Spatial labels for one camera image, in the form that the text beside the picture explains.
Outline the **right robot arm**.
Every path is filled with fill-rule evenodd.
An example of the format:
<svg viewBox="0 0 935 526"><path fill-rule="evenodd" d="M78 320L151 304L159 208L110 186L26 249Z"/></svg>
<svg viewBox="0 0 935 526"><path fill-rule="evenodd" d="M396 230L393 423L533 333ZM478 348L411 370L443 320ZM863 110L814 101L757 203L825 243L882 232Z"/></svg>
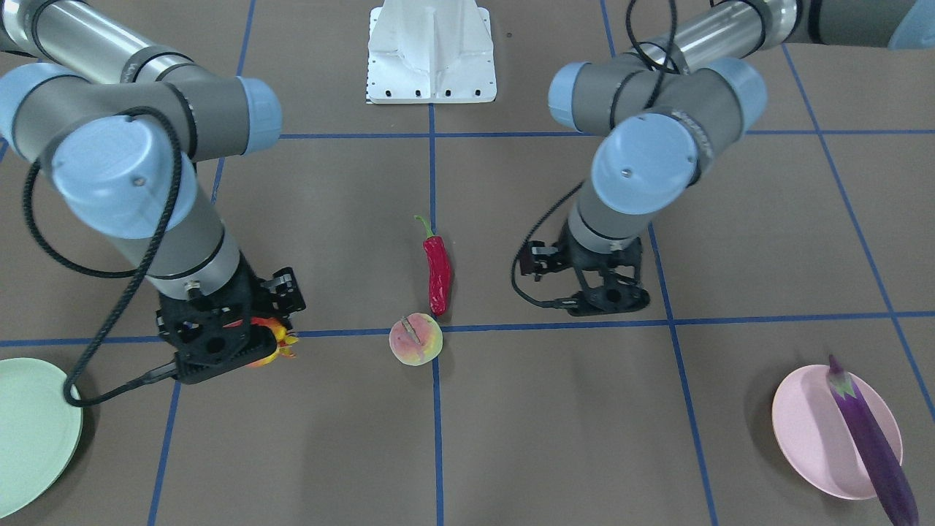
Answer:
<svg viewBox="0 0 935 526"><path fill-rule="evenodd" d="M198 162L270 149L283 108L264 81L222 77L84 1L4 1L2 137L159 294L175 349L146 381L194 384L294 343L294 273L255 275L196 178Z"/></svg>

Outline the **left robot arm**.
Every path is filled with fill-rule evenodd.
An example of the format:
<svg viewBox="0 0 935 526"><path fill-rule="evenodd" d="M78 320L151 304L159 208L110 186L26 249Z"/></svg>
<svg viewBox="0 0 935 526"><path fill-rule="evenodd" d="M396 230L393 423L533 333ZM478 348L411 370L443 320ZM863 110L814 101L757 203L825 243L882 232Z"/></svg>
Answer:
<svg viewBox="0 0 935 526"><path fill-rule="evenodd" d="M603 64L570 63L549 87L558 123L601 137L557 242L523 239L511 285L572 316L644 309L641 234L764 113L767 85L746 57L784 43L933 47L931 1L715 1Z"/></svg>

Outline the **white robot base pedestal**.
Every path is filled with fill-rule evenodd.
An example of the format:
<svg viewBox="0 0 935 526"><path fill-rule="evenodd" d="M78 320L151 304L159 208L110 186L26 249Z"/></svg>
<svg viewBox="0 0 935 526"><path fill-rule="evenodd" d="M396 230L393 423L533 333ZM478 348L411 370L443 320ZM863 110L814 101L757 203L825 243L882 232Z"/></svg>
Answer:
<svg viewBox="0 0 935 526"><path fill-rule="evenodd" d="M477 2L385 1L368 21L368 104L497 98L491 15Z"/></svg>

